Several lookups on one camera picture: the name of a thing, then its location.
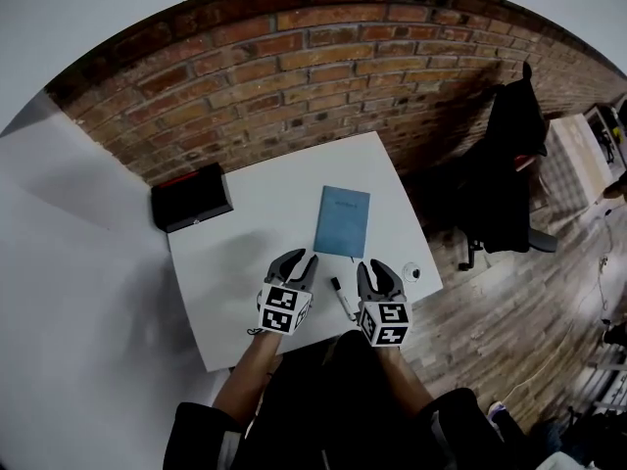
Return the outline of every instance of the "floor plank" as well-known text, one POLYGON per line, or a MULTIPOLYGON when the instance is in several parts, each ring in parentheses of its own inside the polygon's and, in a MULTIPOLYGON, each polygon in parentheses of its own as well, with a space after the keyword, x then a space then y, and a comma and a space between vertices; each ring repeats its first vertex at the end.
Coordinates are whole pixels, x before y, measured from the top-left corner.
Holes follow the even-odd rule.
MULTIPOLYGON (((602 316, 615 311, 624 294, 622 205, 622 199, 601 201, 563 227, 555 254, 479 252, 468 272, 458 270, 467 256, 462 233, 429 239, 444 289, 414 305, 403 353, 431 393, 468 387, 482 408, 508 396, 506 405, 524 430, 564 410, 569 387, 596 349, 602 316)), ((546 225, 547 209, 536 212, 532 222, 546 225)))

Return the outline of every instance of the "shoe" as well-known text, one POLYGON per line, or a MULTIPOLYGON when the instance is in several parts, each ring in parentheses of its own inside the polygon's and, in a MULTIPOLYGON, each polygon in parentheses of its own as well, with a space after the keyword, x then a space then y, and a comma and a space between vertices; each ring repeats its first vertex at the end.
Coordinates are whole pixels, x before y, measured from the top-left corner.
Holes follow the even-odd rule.
POLYGON ((497 414, 498 412, 501 412, 501 411, 507 411, 506 406, 501 401, 494 402, 488 408, 488 419, 490 421, 492 421, 492 419, 494 418, 495 414, 497 414))

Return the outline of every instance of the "notebook cover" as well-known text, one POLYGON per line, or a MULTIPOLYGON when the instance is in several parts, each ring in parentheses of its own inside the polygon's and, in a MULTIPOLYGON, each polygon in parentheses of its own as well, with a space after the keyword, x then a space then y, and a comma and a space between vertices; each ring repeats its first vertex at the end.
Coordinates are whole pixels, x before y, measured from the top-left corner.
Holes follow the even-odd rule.
POLYGON ((370 194, 325 186, 313 250, 318 253, 363 258, 370 194))

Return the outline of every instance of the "office chair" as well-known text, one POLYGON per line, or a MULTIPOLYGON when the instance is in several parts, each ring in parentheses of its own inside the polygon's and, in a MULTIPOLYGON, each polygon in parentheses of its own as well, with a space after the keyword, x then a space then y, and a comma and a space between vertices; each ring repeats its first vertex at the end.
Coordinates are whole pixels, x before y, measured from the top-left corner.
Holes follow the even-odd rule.
POLYGON ((547 154, 547 127, 530 78, 525 63, 523 78, 498 90, 485 137, 460 159, 456 216, 468 242, 468 262, 459 264, 463 271, 474 266, 474 253, 483 249, 557 249, 556 237, 531 227, 527 173, 517 172, 514 164, 519 155, 547 154))

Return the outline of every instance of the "marker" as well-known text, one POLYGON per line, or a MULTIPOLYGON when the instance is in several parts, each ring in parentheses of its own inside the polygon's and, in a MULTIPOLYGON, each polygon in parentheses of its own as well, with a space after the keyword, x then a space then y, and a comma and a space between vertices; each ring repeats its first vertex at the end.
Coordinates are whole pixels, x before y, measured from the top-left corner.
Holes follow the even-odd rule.
POLYGON ((342 291, 342 286, 340 285, 340 281, 337 279, 337 277, 333 277, 331 279, 331 284, 333 284, 333 289, 335 289, 335 294, 337 295, 337 299, 340 300, 340 304, 342 305, 342 308, 344 309, 344 311, 346 311, 346 314, 348 315, 349 320, 355 322, 355 320, 357 319, 355 318, 355 315, 353 314, 353 311, 351 310, 349 301, 344 295, 344 292, 342 291))

